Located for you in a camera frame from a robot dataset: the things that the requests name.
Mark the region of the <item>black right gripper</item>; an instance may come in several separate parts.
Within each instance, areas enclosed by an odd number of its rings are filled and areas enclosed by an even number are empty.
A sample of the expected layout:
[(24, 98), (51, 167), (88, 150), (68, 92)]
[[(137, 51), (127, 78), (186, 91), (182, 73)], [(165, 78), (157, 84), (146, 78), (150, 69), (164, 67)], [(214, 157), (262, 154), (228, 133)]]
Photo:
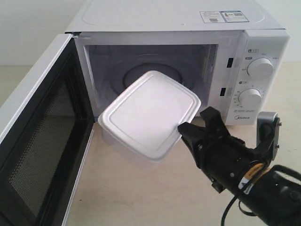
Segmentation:
[(184, 122), (177, 130), (197, 167), (214, 183), (235, 194), (243, 175), (259, 159), (241, 139), (229, 133), (218, 110), (208, 107), (200, 116), (205, 121), (204, 127)]

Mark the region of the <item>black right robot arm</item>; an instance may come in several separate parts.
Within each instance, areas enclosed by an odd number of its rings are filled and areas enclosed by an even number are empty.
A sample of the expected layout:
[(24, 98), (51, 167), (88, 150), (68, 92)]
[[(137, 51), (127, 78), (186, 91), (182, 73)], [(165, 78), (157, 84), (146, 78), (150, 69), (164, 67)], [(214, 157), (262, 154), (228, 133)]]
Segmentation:
[(232, 136), (218, 110), (200, 113), (203, 127), (185, 122), (178, 126), (182, 141), (196, 166), (219, 193), (228, 190), (233, 201), (245, 205), (245, 214), (269, 226), (301, 223), (301, 175), (282, 165), (271, 165), (278, 150), (280, 118), (275, 112), (257, 116), (256, 147), (248, 148)]

